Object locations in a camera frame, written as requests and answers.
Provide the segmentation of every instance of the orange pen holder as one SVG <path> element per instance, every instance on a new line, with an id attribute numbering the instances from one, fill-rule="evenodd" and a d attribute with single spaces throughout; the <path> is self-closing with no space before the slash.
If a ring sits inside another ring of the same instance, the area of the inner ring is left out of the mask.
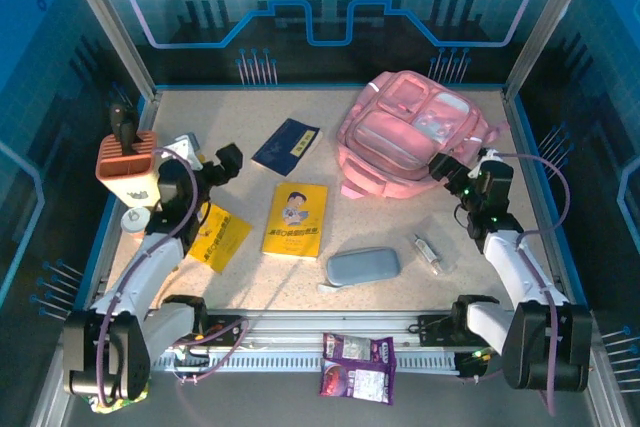
<path id="1" fill-rule="evenodd" d="M 135 155 L 122 155 L 120 142 L 108 135 L 100 144 L 96 177 L 128 207 L 155 207 L 160 200 L 158 169 L 153 149 L 154 132 L 138 132 L 142 142 L 133 144 Z"/>

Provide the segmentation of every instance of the snack bag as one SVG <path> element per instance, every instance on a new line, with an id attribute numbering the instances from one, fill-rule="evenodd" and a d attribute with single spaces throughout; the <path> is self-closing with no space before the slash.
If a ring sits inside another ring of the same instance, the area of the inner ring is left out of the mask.
<path id="1" fill-rule="evenodd" d="M 323 346 L 320 395 L 393 404 L 396 356 L 392 337 L 371 340 L 325 333 Z"/>
<path id="2" fill-rule="evenodd" d="M 320 395 L 392 405 L 395 370 L 391 364 L 324 360 Z"/>
<path id="3" fill-rule="evenodd" d="M 395 367 L 393 337 L 371 340 L 353 335 L 323 334 L 323 357 L 327 360 L 353 360 L 390 364 Z"/>

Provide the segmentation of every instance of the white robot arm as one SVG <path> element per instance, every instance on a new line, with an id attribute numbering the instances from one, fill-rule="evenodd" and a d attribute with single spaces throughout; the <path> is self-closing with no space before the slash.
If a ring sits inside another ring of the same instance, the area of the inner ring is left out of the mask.
<path id="1" fill-rule="evenodd" d="M 149 308 L 191 248 L 200 228 L 197 213 L 209 201 L 209 191 L 236 177 L 242 167 L 242 153 L 234 144 L 216 156 L 218 165 L 198 161 L 200 168 L 193 172 L 195 192 L 180 162 L 169 160 L 160 166 L 160 208 L 152 213 L 138 252 L 102 298 L 87 310 L 73 311 L 65 321 L 63 382 L 68 393 L 104 392 L 112 399 L 134 400 L 146 387 L 151 361 L 180 338 L 203 333 L 202 299 L 173 296 L 160 309 L 149 312 Z"/>
<path id="2" fill-rule="evenodd" d="M 553 373 L 556 390 L 584 390 L 591 316 L 584 306 L 572 305 L 547 278 L 523 238 L 522 227 L 508 213 L 513 169 L 496 151 L 484 153 L 473 170 L 444 154 L 436 155 L 429 167 L 436 180 L 446 178 L 445 188 L 468 212 L 469 237 L 496 269 L 514 309 L 504 310 L 487 296 L 460 296 L 451 316 L 433 327 L 440 331 L 432 337 L 443 337 L 442 326 L 452 336 L 481 337 L 502 356 L 505 378 L 513 388 L 544 390 Z M 557 327 L 555 332 L 551 325 Z M 557 356 L 551 359 L 554 339 Z"/>

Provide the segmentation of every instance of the glass panel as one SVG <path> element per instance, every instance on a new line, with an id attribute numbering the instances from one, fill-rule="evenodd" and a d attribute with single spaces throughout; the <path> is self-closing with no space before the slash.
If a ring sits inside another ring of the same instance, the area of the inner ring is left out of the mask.
<path id="1" fill-rule="evenodd" d="M 112 0 L 159 84 L 506 80 L 546 0 Z"/>
<path id="2" fill-rule="evenodd" d="M 565 231 L 601 330 L 606 334 L 629 325 L 637 336 L 640 0 L 573 0 L 520 95 L 540 151 L 562 166 L 569 180 Z M 545 141 L 550 132 L 558 133 Z M 550 184 L 561 210 L 560 182 L 553 177 Z M 632 345 L 611 346 L 610 351 Z M 612 360 L 630 357 L 637 356 L 623 352 Z M 637 362 L 626 365 L 634 369 Z M 631 372 L 617 378 L 638 376 Z M 640 398 L 631 393 L 624 398 L 637 417 Z"/>
<path id="3" fill-rule="evenodd" d="M 26 425 L 77 285 L 43 263 L 85 270 L 106 103 L 138 94 L 84 0 L 0 0 L 0 14 L 0 417 Z"/>

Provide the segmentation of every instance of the dark blue book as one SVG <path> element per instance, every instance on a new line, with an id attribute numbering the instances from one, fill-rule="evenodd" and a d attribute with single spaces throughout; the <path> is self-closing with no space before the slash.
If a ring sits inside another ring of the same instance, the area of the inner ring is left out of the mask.
<path id="1" fill-rule="evenodd" d="M 287 119 L 251 159 L 286 177 L 321 137 L 319 128 Z"/>

